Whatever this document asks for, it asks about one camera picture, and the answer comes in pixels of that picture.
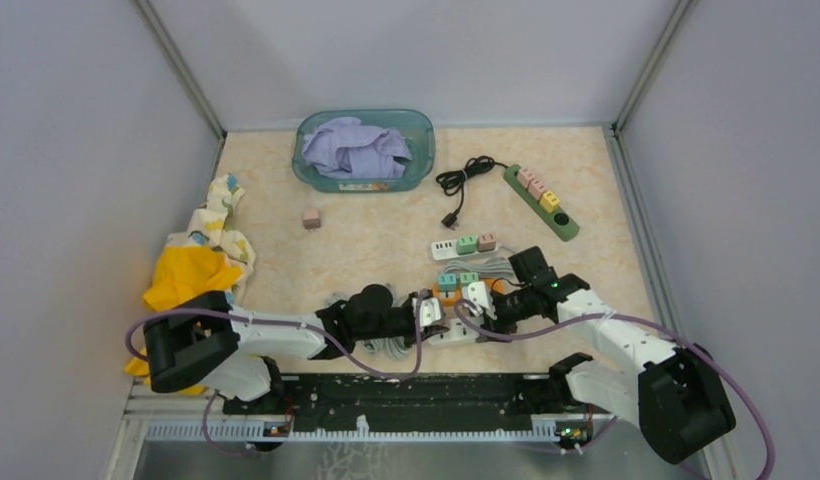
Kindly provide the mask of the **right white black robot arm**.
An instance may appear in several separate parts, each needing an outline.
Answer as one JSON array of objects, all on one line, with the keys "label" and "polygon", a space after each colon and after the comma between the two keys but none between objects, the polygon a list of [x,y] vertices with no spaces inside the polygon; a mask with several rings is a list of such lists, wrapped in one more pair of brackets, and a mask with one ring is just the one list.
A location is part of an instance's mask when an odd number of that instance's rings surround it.
[{"label": "right white black robot arm", "polygon": [[636,426],[664,461],[679,464],[731,432],[736,417],[722,380],[694,345],[657,335],[654,326],[609,307],[587,282],[558,275],[542,251],[531,247],[510,257],[517,278],[509,293],[471,284],[454,306],[467,327],[496,341],[521,339],[517,323],[552,321],[537,336],[568,330],[601,355],[578,352],[549,370],[549,398],[562,412],[583,403]]}]

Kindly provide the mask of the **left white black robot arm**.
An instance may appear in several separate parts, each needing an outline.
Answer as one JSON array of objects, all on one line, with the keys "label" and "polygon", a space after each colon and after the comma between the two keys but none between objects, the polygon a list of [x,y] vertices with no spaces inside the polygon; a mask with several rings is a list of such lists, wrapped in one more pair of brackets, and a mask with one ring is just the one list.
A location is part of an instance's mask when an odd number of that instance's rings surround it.
[{"label": "left white black robot arm", "polygon": [[193,386],[248,401],[263,414],[278,411],[286,388],[276,356],[306,360],[352,358],[365,342],[418,348],[447,332],[444,309],[429,291],[397,304],[392,291],[370,284],[347,299],[306,315],[259,313],[208,291],[141,325],[153,392]]}]

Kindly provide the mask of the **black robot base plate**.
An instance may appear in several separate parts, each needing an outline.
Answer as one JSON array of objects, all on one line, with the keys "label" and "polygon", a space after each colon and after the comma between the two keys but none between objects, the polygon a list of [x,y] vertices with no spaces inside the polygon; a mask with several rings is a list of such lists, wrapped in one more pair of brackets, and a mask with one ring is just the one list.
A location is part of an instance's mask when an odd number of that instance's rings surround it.
[{"label": "black robot base plate", "polygon": [[296,433],[343,432],[365,418],[373,432],[527,432],[532,421],[595,422],[605,410],[566,400],[546,374],[424,374],[397,382],[364,374],[290,374],[279,391],[230,399],[227,415],[277,415]]}]

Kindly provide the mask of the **teal plug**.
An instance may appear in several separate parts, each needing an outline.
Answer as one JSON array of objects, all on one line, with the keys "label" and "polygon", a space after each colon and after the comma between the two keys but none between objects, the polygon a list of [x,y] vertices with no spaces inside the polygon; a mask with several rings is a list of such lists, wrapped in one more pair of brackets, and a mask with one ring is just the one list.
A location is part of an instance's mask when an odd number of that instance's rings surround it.
[{"label": "teal plug", "polygon": [[441,273],[437,277],[437,289],[441,293],[453,293],[458,286],[459,278],[455,273]]}]

